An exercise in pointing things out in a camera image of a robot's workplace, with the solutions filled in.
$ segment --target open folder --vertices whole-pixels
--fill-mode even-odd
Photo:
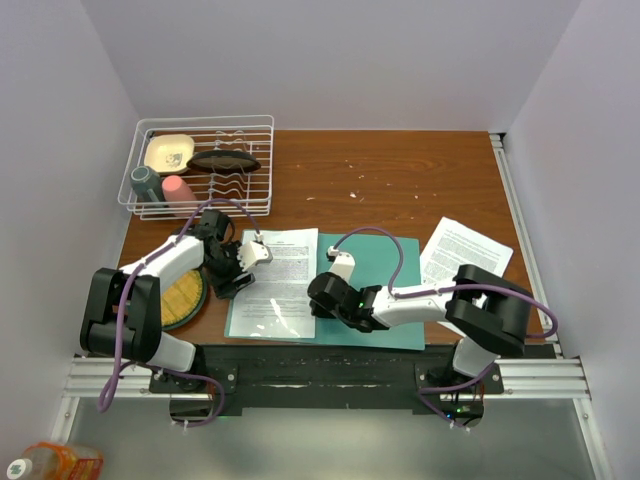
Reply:
[[[329,270],[331,263],[326,257],[327,249],[342,235],[318,235],[318,273]],[[420,244],[415,238],[399,238],[404,250],[404,266],[395,281],[397,287],[420,284]],[[340,245],[356,260],[356,268],[350,283],[360,289],[369,285],[386,285],[398,264],[398,252],[387,237],[380,235],[353,235]],[[229,327],[233,302],[229,308],[225,336],[229,337]],[[400,348],[424,350],[424,324],[410,323],[390,330],[361,333],[347,327],[337,319],[317,318],[315,338],[269,338],[274,341],[312,343],[320,345],[348,345],[359,347]]]

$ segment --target white bottle cap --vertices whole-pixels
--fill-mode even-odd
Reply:
[[[14,460],[7,468],[7,478],[15,480],[16,478],[27,478],[33,469],[33,462],[28,458],[19,458]]]

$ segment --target white sheet of paper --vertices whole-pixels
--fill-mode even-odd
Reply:
[[[442,217],[427,246],[420,254],[420,275],[423,285],[451,280],[458,273],[458,267],[467,263],[502,276],[507,269],[513,249],[502,245],[489,237],[465,227],[461,223]],[[436,304],[444,310],[445,303],[452,294],[434,298]],[[465,336],[450,322],[441,325]]]
[[[253,239],[245,230],[242,241]],[[230,337],[314,338],[307,286],[316,276],[318,229],[263,230],[273,260],[258,265],[256,282],[231,303]]]

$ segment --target white wire dish rack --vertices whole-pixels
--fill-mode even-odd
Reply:
[[[252,215],[269,215],[273,194],[273,124],[273,117],[270,115],[140,120],[136,125],[127,168],[122,176],[118,203],[139,215],[142,220],[185,217],[199,204],[212,198],[235,200]],[[260,162],[260,169],[252,173],[231,174],[203,174],[188,170],[180,176],[193,190],[196,201],[169,205],[139,200],[131,187],[131,172],[144,164],[145,152],[152,138],[178,133],[193,138],[195,152],[227,149],[250,153]],[[231,217],[243,215],[231,205],[216,204],[211,208],[221,210]]]

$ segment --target wooden table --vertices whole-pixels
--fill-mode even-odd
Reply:
[[[445,216],[513,248],[505,278],[530,289],[486,132],[280,131],[273,182],[271,214],[258,218],[265,230],[346,233],[377,225],[418,238],[422,249]],[[245,218],[234,220],[239,232],[250,228]],[[132,217],[120,264],[146,255],[183,223]],[[210,294],[196,318],[171,333],[200,344],[273,344],[225,338],[227,310],[228,301]],[[532,314],[529,332],[541,331]],[[428,343],[458,338],[440,325],[426,325]]]

